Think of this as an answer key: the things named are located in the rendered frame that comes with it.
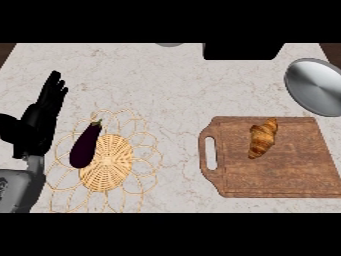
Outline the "woven wicker placemat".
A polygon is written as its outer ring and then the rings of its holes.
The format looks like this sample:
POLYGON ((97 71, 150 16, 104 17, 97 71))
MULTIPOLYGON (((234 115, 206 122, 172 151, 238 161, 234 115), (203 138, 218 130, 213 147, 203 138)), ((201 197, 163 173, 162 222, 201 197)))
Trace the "woven wicker placemat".
POLYGON ((54 162, 46 169, 48 210, 52 213, 138 212, 145 195, 159 184, 163 167, 159 139, 148 131, 147 120, 129 109, 100 109, 76 122, 54 145, 54 162), (91 164, 70 164, 71 147, 88 126, 97 123, 91 164))

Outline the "silver metal pan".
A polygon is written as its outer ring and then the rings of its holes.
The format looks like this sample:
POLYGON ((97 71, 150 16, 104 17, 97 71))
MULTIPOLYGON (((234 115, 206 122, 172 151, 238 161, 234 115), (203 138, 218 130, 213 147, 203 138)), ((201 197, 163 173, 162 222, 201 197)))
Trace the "silver metal pan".
POLYGON ((328 61, 302 58, 284 74, 286 88, 299 105, 317 115, 341 117, 341 69, 328 61))

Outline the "purple eggplant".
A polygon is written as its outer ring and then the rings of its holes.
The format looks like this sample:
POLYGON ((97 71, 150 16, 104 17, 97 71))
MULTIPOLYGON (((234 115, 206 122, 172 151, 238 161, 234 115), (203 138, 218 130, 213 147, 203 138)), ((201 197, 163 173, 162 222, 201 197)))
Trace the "purple eggplant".
POLYGON ((95 156, 97 141, 102 130, 102 120, 92 122, 82 133, 70 152, 70 164, 74 168, 85 168, 95 156))

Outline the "black appliance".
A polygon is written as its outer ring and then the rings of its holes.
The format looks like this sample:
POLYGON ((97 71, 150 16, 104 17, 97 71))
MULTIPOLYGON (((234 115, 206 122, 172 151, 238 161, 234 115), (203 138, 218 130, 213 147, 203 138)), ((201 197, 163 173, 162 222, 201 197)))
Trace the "black appliance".
POLYGON ((283 48, 283 43, 206 43, 206 60, 272 60, 283 48))

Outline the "brown wooden cutting board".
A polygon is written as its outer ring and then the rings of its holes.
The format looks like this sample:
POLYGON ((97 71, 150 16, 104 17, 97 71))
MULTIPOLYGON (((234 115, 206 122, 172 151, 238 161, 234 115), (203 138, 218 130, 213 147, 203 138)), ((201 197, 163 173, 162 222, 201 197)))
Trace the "brown wooden cutting board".
POLYGON ((198 150, 215 139, 218 167, 200 158, 206 179, 227 198, 341 198, 341 178, 312 117, 280 117, 275 145, 249 157, 250 128, 263 117, 216 117, 200 133, 198 150))

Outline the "golden brown croissant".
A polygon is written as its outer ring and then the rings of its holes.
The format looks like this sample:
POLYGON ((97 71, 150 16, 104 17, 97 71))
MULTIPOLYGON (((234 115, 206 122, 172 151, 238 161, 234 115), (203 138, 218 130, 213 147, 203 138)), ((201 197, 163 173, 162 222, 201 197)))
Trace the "golden brown croissant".
POLYGON ((252 141, 249 149, 249 158, 256 159, 263 156, 275 145, 275 135, 278 132, 278 121, 269 118, 262 125, 253 125, 250 128, 252 141))

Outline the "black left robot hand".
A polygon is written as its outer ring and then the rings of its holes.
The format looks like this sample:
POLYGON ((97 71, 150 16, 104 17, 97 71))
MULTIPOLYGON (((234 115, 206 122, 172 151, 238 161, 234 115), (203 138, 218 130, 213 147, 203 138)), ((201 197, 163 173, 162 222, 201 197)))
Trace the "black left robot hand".
POLYGON ((48 153, 67 93, 61 73, 52 71, 38 101, 27 107, 21 118, 0 113, 0 139, 12 144, 15 159, 48 153))

